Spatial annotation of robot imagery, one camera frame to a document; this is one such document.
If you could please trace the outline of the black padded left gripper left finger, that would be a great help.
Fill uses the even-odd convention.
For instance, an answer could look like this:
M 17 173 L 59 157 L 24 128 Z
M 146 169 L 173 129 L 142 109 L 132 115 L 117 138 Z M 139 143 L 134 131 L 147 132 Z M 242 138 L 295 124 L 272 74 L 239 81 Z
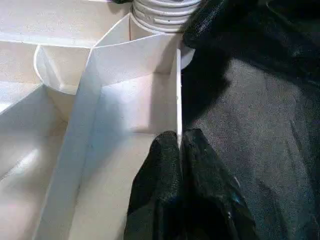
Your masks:
M 180 150 L 173 131 L 165 131 L 152 141 L 133 180 L 123 238 L 183 238 L 183 180 Z

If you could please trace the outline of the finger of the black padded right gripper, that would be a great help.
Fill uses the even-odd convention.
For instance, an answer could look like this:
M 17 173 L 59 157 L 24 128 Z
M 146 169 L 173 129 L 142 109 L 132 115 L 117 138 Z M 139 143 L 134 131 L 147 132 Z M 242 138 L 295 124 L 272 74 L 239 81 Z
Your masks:
M 234 0 L 202 0 L 184 26 L 183 43 L 198 48 L 232 22 L 235 9 Z

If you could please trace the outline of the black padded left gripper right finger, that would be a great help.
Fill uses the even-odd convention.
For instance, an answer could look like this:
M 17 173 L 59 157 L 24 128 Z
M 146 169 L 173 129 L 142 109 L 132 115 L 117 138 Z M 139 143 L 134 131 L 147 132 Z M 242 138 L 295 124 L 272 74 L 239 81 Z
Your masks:
M 185 226 L 189 240 L 257 240 L 240 185 L 200 129 L 182 137 Z

